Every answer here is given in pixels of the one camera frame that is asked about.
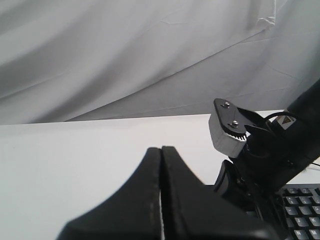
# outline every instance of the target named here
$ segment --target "black keyboard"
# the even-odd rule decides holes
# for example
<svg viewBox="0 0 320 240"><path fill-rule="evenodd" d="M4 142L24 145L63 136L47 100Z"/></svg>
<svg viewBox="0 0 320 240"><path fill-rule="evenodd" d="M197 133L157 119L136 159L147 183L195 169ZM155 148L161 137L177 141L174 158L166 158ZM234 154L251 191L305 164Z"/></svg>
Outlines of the black keyboard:
<svg viewBox="0 0 320 240"><path fill-rule="evenodd" d="M320 184L288 184L283 200L291 239L320 240Z"/></svg>

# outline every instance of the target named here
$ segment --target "metal bolt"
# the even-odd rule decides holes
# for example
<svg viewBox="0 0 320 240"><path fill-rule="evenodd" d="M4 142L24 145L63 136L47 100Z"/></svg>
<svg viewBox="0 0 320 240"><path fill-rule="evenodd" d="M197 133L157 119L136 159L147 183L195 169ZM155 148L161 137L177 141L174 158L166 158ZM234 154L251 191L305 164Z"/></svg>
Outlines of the metal bolt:
<svg viewBox="0 0 320 240"><path fill-rule="evenodd" d="M238 127L238 125L239 125L239 123L236 120L232 121L232 123L230 124L230 126L234 129L236 129Z"/></svg>
<svg viewBox="0 0 320 240"><path fill-rule="evenodd" d="M228 109L230 107L230 103L226 101L224 105L221 105L221 106L224 107L225 109Z"/></svg>

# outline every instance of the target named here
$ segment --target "white table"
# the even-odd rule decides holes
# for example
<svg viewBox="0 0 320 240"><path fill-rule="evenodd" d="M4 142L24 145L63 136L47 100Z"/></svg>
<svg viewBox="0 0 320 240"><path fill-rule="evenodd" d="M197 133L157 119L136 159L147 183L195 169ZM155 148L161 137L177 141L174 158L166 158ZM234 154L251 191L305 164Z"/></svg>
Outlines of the white table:
<svg viewBox="0 0 320 240"><path fill-rule="evenodd" d="M0 239L55 239L68 220L110 197L148 147L175 146L213 184L226 157L213 148L208 120L204 114L0 126ZM291 183L320 183L320 171L308 168Z"/></svg>

